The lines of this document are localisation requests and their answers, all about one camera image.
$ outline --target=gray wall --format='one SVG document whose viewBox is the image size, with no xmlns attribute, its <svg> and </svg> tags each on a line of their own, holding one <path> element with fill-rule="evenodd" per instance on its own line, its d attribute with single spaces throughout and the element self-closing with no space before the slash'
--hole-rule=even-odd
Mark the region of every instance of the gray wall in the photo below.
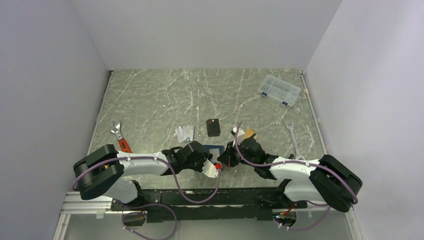
<svg viewBox="0 0 424 240">
<path fill-rule="evenodd" d="M 307 69 L 328 151 L 363 180 L 364 239 L 423 239 L 424 2 L 344 0 Z"/>
<path fill-rule="evenodd" d="M 108 69 L 305 69 L 341 0 L 70 0 Z"/>
<path fill-rule="evenodd" d="M 0 3 L 0 239 L 51 239 L 108 72 L 67 0 Z"/>
</svg>

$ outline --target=adjustable wrench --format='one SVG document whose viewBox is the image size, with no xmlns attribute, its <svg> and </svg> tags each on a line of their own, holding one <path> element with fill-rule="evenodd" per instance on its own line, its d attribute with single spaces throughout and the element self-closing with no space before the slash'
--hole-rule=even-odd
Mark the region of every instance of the adjustable wrench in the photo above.
<svg viewBox="0 0 424 240">
<path fill-rule="evenodd" d="M 295 125 L 293 123 L 289 122 L 289 123 L 285 124 L 285 127 L 288 130 L 290 130 L 291 140 L 293 141 L 294 148 L 296 149 L 295 159 L 296 160 L 305 160 L 305 157 L 301 154 L 301 150 L 299 149 L 298 141 L 296 140 Z"/>
<path fill-rule="evenodd" d="M 132 153 L 130 146 L 128 146 L 127 141 L 125 140 L 125 138 L 122 136 L 121 133 L 121 122 L 119 120 L 112 120 L 112 122 L 109 123 L 110 126 L 110 131 L 116 135 L 116 137 L 118 138 L 118 143 L 120 146 L 120 149 L 122 150 L 122 152 L 125 153 Z"/>
</svg>

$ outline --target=orange object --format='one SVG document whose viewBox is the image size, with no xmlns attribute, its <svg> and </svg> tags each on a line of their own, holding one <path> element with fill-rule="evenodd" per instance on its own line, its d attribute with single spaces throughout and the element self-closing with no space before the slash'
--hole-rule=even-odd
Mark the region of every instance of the orange object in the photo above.
<svg viewBox="0 0 424 240">
<path fill-rule="evenodd" d="M 118 140 L 118 143 L 119 143 L 119 146 L 120 146 L 120 149 L 122 150 L 122 152 L 125 152 L 125 153 L 128 153 L 128 154 L 133 153 L 131 151 L 130 146 L 128 145 L 127 141 L 125 140 L 125 138 Z"/>
</svg>

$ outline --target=gray marble surface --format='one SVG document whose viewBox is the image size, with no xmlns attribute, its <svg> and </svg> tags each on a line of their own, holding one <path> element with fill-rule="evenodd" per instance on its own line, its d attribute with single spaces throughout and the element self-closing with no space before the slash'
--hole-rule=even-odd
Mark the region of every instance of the gray marble surface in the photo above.
<svg viewBox="0 0 424 240">
<path fill-rule="evenodd" d="M 109 123 L 119 119 L 122 134 L 133 153 L 155 153 L 179 144 L 175 129 L 194 125 L 194 140 L 205 145 L 223 145 L 232 140 L 230 131 L 242 121 L 252 128 L 257 141 L 270 154 L 288 157 L 295 148 L 287 122 L 294 123 L 300 151 L 307 160 L 323 156 L 311 108 L 302 91 L 292 107 L 262 97 L 258 88 L 268 74 L 302 87 L 296 69 L 143 69 L 112 73 L 104 106 L 94 133 L 91 151 L 104 144 L 120 149 Z M 221 135 L 208 137 L 206 120 L 218 118 Z M 178 174 L 186 189 L 214 188 L 215 178 L 183 170 Z M 144 189 L 175 189 L 172 176 L 136 175 Z M 222 169 L 222 188 L 274 187 L 280 181 L 259 177 L 252 167 L 239 164 Z"/>
</svg>

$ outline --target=purple cable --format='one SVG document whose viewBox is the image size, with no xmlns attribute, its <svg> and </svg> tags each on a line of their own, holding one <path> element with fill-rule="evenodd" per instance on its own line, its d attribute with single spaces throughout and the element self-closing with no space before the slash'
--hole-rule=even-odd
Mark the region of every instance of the purple cable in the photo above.
<svg viewBox="0 0 424 240">
<path fill-rule="evenodd" d="M 176 184 L 176 186 L 177 186 L 177 188 L 178 188 L 178 191 L 179 191 L 179 193 L 181 194 L 181 196 L 183 197 L 183 198 L 185 198 L 188 202 L 190 202 L 190 203 L 193 203 L 193 204 L 203 204 L 203 203 L 205 203 L 205 202 L 207 202 L 207 201 L 209 201 L 210 199 L 212 199 L 214 196 L 215 196 L 215 194 L 218 192 L 218 188 L 220 187 L 220 182 L 221 182 L 221 169 L 218 169 L 218 184 L 216 185 L 216 188 L 215 188 L 215 191 L 213 191 L 213 193 L 208 197 L 208 198 L 206 198 L 206 199 L 204 199 L 204 200 L 200 200 L 200 201 L 195 201 L 195 200 L 191 200 L 190 198 L 188 198 L 185 194 L 184 194 L 184 192 L 183 192 L 183 190 L 181 189 L 181 187 L 180 187 L 180 184 L 178 183 L 178 179 L 177 179 L 177 174 L 175 173 L 175 171 L 174 171 L 174 169 L 173 169 L 173 167 L 167 162 L 167 161 L 165 161 L 165 160 L 163 160 L 163 159 L 161 159 L 161 158 L 159 158 L 159 157 L 154 157 L 154 156 L 133 156 L 133 157 L 130 157 L 131 159 L 148 159 L 148 160 L 154 160 L 154 161 L 159 161 L 159 162 L 162 162 L 162 163 L 164 163 L 165 165 L 167 165 L 168 166 L 168 168 L 171 170 L 171 172 L 172 172 L 172 175 L 173 175 L 173 178 L 174 178 L 174 180 L 175 180 L 175 184 Z M 115 161 L 119 161 L 119 160 L 126 160 L 126 159 L 128 159 L 128 157 L 115 157 L 115 158 L 111 158 L 111 159 L 107 159 L 107 160 L 104 160 L 104 161 L 101 161 L 101 162 L 99 162 L 99 163 L 97 163 L 97 164 L 95 164 L 95 165 L 93 165 L 93 166 L 91 166 L 90 168 L 88 168 L 87 170 L 85 170 L 85 171 L 83 171 L 80 175 L 78 175 L 78 177 L 76 177 L 75 178 L 75 180 L 73 181 L 73 184 L 72 184 L 72 188 L 74 189 L 74 190 L 76 190 L 76 185 L 77 185 L 77 183 L 86 175 L 86 174 L 88 174 L 89 172 L 91 172 L 92 170 L 94 170 L 94 169 L 96 169 L 96 168 L 98 168 L 98 167 L 100 167 L 100 166 L 102 166 L 102 165 L 105 165 L 105 164 L 108 164 L 108 163 L 111 163 L 111 162 L 115 162 Z M 130 231 L 131 233 L 133 233 L 133 234 L 135 234 L 135 235 L 137 235 L 137 236 L 139 236 L 139 237 L 141 237 L 141 238 L 144 238 L 144 239 L 147 239 L 147 240 L 168 240 L 168 239 L 170 239 L 174 234 L 175 234 L 175 231 L 177 230 L 177 216 L 175 215 L 175 212 L 170 208 L 170 207 L 168 207 L 168 206 L 166 206 L 166 205 L 164 205 L 164 204 L 160 204 L 160 203 L 150 203 L 150 204 L 146 204 L 146 205 L 142 205 L 142 206 L 137 206 L 137 207 L 131 207 L 131 209 L 142 209 L 142 208 L 145 208 L 145 207 L 150 207 L 150 206 L 161 206 L 161 207 L 164 207 L 164 208 L 166 208 L 166 209 L 168 209 L 170 212 L 171 212 L 171 214 L 173 215 L 173 217 L 174 217 L 174 220 L 175 220 L 175 226 L 174 226 L 174 228 L 173 228 L 173 230 L 172 230 L 172 232 L 171 232 L 171 234 L 169 235 L 169 236 L 167 236 L 167 237 L 165 237 L 165 238 L 162 238 L 162 239 L 154 239 L 154 238 L 150 238 L 150 237 L 147 237 L 147 236 L 145 236 L 145 235 L 143 235 L 143 234 L 141 234 L 141 233 L 139 233 L 139 232 L 137 232 L 137 231 L 134 231 L 133 229 L 131 229 L 131 228 L 129 228 L 129 227 L 127 227 L 126 225 L 125 225 L 125 223 L 124 223 L 124 220 L 125 220 L 125 218 L 128 216 L 128 215 L 143 215 L 143 213 L 140 213 L 140 212 L 130 212 L 130 213 L 127 213 L 127 214 L 124 214 L 123 216 L 122 216 L 122 225 L 124 226 L 124 229 L 126 229 L 126 230 L 128 230 L 128 231 Z"/>
<path fill-rule="evenodd" d="M 312 205 L 314 205 L 314 206 L 317 206 L 317 207 L 325 207 L 325 206 L 328 206 L 328 204 L 327 203 L 323 203 L 323 204 L 320 204 L 320 203 L 315 203 L 315 202 L 312 202 L 312 201 L 306 201 L 306 202 L 308 202 L 308 203 L 310 203 L 310 204 L 312 204 Z"/>
<path fill-rule="evenodd" d="M 141 238 L 147 239 L 147 240 L 168 240 L 168 239 L 170 239 L 175 234 L 175 231 L 177 230 L 178 222 L 177 222 L 177 216 L 175 215 L 175 212 L 169 206 L 163 205 L 163 204 L 160 204 L 160 203 L 150 203 L 150 204 L 146 204 L 146 205 L 142 205 L 142 206 L 130 207 L 130 209 L 142 209 L 142 208 L 151 207 L 151 206 L 164 207 L 164 208 L 168 209 L 171 212 L 171 214 L 173 215 L 173 219 L 175 220 L 175 225 L 173 227 L 172 232 L 167 237 L 161 238 L 161 239 L 150 238 L 150 237 L 145 236 L 145 235 L 139 233 L 138 231 L 135 231 L 135 230 L 133 230 L 133 229 L 131 229 L 131 228 L 129 228 L 129 227 L 127 227 L 125 225 L 124 220 L 125 220 L 125 218 L 127 216 L 129 216 L 129 215 L 140 215 L 140 216 L 144 216 L 144 214 L 141 213 L 141 212 L 135 212 L 135 211 L 133 211 L 133 212 L 124 214 L 122 216 L 122 226 L 123 226 L 123 228 L 126 229 L 126 230 L 128 230 L 128 231 L 130 231 L 131 233 L 133 233 L 133 234 L 135 234 L 135 235 L 137 235 L 137 236 L 139 236 Z"/>
<path fill-rule="evenodd" d="M 242 126 L 242 122 L 238 123 L 237 125 L 237 130 L 235 131 L 235 137 L 234 137 L 234 142 L 235 142 L 235 150 L 237 150 L 238 155 L 241 157 L 241 159 L 243 159 L 243 161 L 245 161 L 247 164 L 254 166 L 254 167 L 269 167 L 269 166 L 274 166 L 274 165 L 280 165 L 280 164 L 300 164 L 300 165 L 306 165 L 306 162 L 303 161 L 299 161 L 299 160 L 287 160 L 285 162 L 275 162 L 275 163 L 266 163 L 266 164 L 256 164 L 253 163 L 249 160 L 247 160 L 243 154 L 240 152 L 239 149 L 239 143 L 237 142 L 237 136 L 239 135 L 239 130 L 240 127 Z M 335 173 L 333 170 L 331 170 L 330 168 L 326 167 L 326 166 L 321 166 L 319 164 L 315 164 L 315 163 L 309 163 L 310 166 L 312 167 L 316 167 L 322 170 L 325 170 L 327 172 L 329 172 L 330 174 L 332 174 L 337 180 L 340 181 L 340 183 L 347 189 L 347 191 L 349 191 L 349 193 L 352 195 L 353 197 L 353 204 L 357 204 L 358 203 L 358 198 L 357 195 L 354 193 L 354 191 L 352 190 L 351 187 L 349 187 L 349 185 L 337 174 Z"/>
<path fill-rule="evenodd" d="M 218 184 L 216 185 L 216 188 L 215 188 L 215 191 L 213 191 L 213 193 L 208 197 L 208 198 L 206 198 L 206 199 L 204 199 L 204 200 L 200 200 L 200 201 L 195 201 L 195 200 L 191 200 L 190 198 L 188 198 L 185 194 L 184 194 L 184 192 L 183 192 L 183 189 L 181 189 L 181 187 L 180 187 L 180 184 L 178 183 L 178 179 L 177 179 L 177 174 L 175 173 L 175 171 L 174 171 L 174 169 L 172 168 L 172 166 L 167 162 L 167 161 L 165 161 L 165 160 L 163 160 L 163 159 L 161 159 L 161 158 L 159 158 L 159 157 L 154 157 L 154 156 L 130 156 L 130 158 L 131 159 L 148 159 L 148 160 L 154 160 L 154 161 L 159 161 L 159 162 L 162 162 L 162 163 L 164 163 L 165 165 L 167 165 L 168 166 L 168 168 L 171 170 L 171 172 L 172 172 L 172 175 L 173 175 L 173 178 L 174 178 L 174 180 L 175 180 L 175 183 L 176 183 L 176 187 L 178 188 L 178 191 L 179 191 L 179 193 L 181 194 L 181 196 L 185 199 L 185 200 L 187 200 L 188 202 L 190 202 L 190 203 L 192 203 L 192 204 L 203 204 L 203 203 L 206 203 L 207 201 L 209 201 L 210 199 L 212 199 L 214 196 L 215 196 L 215 194 L 217 194 L 217 192 L 218 192 L 218 188 L 220 187 L 220 182 L 221 182 L 221 169 L 218 169 Z M 107 163 L 110 163 L 110 162 L 114 162 L 114 161 L 119 161 L 119 160 L 126 160 L 126 159 L 128 159 L 128 157 L 115 157 L 115 158 L 111 158 L 111 159 L 107 159 L 107 160 L 104 160 L 104 161 L 101 161 L 101 162 L 99 162 L 99 163 L 97 163 L 97 164 L 95 164 L 94 166 L 92 166 L 92 167 L 90 167 L 89 169 L 87 169 L 87 170 L 85 170 L 85 171 L 83 171 L 76 179 L 75 179 L 75 181 L 73 181 L 73 184 L 72 184 L 72 186 L 73 186 L 73 188 L 75 189 L 75 185 L 78 183 L 78 181 L 80 181 L 81 180 L 81 178 L 83 178 L 87 173 L 89 173 L 90 171 L 92 171 L 92 170 L 94 170 L 94 169 L 96 169 L 96 168 L 98 168 L 98 167 L 100 167 L 100 166 L 102 166 L 102 165 L 105 165 L 105 164 L 107 164 Z"/>
<path fill-rule="evenodd" d="M 327 216 L 327 214 L 329 214 L 329 211 L 330 211 L 330 209 L 331 209 L 331 207 L 329 206 L 328 208 L 327 208 L 327 210 L 325 210 L 325 212 L 322 214 L 322 216 L 314 223 L 314 224 L 312 224 L 312 225 L 310 225 L 310 226 L 307 226 L 307 227 L 302 227 L 302 228 L 290 228 L 290 227 L 286 227 L 285 226 L 285 228 L 287 229 L 287 230 L 290 230 L 290 231 L 306 231 L 306 230 L 309 230 L 309 229 L 313 229 L 313 228 L 315 228 L 318 224 L 320 224 L 323 220 L 324 220 L 324 218 Z M 278 225 L 278 226 L 280 226 L 280 224 L 274 219 L 274 222 Z"/>
</svg>

